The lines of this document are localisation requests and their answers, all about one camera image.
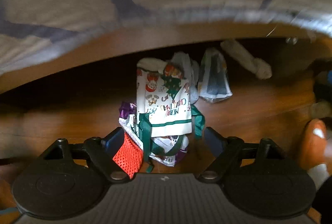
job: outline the foot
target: foot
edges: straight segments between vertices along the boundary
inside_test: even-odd
[[[323,121],[314,119],[306,126],[298,154],[298,165],[309,170],[325,163],[326,127]]]

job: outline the green ribbon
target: green ribbon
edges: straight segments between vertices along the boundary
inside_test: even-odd
[[[147,167],[146,172],[149,174],[150,172],[152,172],[154,165],[153,165],[151,159],[149,159],[148,163],[149,163],[149,166]]]
[[[191,105],[191,115],[195,118],[195,139],[201,139],[205,127],[205,117],[195,105]]]
[[[183,136],[184,135],[180,135],[179,136],[179,138],[176,141],[175,145],[167,153],[165,153],[165,151],[164,151],[164,149],[162,147],[160,147],[154,141],[152,141],[151,152],[154,153],[155,155],[161,155],[161,156],[172,156],[172,155],[176,155],[176,153],[181,148],[182,141],[183,141]]]
[[[138,124],[138,137],[143,142],[143,160],[145,162],[149,161],[149,155],[151,150],[151,130],[152,125],[149,121],[149,113],[140,113]]]

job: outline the round black pad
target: round black pad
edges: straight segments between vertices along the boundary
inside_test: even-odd
[[[43,219],[64,219],[89,209],[105,189],[93,170],[73,161],[47,160],[29,166],[14,181],[19,209]]]
[[[278,159],[239,168],[225,177],[223,190],[238,208],[271,219],[306,213],[316,193],[305,171]]]

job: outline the screw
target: screw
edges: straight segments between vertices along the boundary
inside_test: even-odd
[[[123,171],[114,171],[111,173],[111,178],[113,180],[122,180],[125,179],[126,176],[127,174]]]
[[[218,174],[213,170],[206,170],[201,175],[204,179],[213,180],[218,177]]]

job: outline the plastic bag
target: plastic bag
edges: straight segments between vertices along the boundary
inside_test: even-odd
[[[205,50],[198,80],[200,97],[215,103],[232,96],[227,80],[227,66],[223,55],[215,48]]]

